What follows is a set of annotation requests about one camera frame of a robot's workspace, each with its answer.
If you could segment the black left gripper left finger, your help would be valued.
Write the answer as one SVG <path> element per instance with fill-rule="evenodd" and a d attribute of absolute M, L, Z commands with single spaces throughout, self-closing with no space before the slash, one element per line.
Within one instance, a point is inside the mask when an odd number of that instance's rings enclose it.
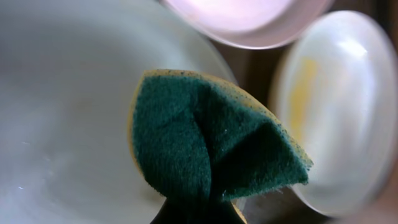
<path fill-rule="evenodd" d="M 150 224 L 197 224 L 196 218 L 189 217 L 179 206 L 166 199 Z"/>

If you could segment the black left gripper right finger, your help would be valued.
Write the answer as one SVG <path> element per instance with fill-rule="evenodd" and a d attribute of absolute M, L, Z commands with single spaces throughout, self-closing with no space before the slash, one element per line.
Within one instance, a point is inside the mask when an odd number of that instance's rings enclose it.
<path fill-rule="evenodd" d="M 203 224 L 246 224 L 246 219 L 232 202 L 215 202 L 209 205 L 201 222 Z"/>

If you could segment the green and yellow sponge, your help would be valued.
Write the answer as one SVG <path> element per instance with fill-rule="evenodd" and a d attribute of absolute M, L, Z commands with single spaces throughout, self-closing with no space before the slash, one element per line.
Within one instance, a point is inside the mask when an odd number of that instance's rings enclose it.
<path fill-rule="evenodd" d="M 144 72 L 128 141 L 145 181 L 198 223 L 212 203 L 306 184 L 313 164 L 253 96 L 188 70 Z"/>

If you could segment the cream yellow plate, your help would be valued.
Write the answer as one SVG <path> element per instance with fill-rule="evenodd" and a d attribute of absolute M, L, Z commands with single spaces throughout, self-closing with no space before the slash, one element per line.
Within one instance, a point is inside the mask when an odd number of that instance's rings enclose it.
<path fill-rule="evenodd" d="M 374 200 L 397 157 L 397 56 L 374 19 L 317 19 L 279 65 L 269 105 L 313 162 L 293 186 L 303 203 L 345 217 Z"/>

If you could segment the white plate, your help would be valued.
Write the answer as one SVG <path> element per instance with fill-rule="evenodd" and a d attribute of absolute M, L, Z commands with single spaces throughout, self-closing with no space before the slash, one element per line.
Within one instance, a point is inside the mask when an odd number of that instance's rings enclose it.
<path fill-rule="evenodd" d="M 1 222 L 149 223 L 127 143 L 144 70 L 234 76 L 155 1 L 1 0 Z"/>

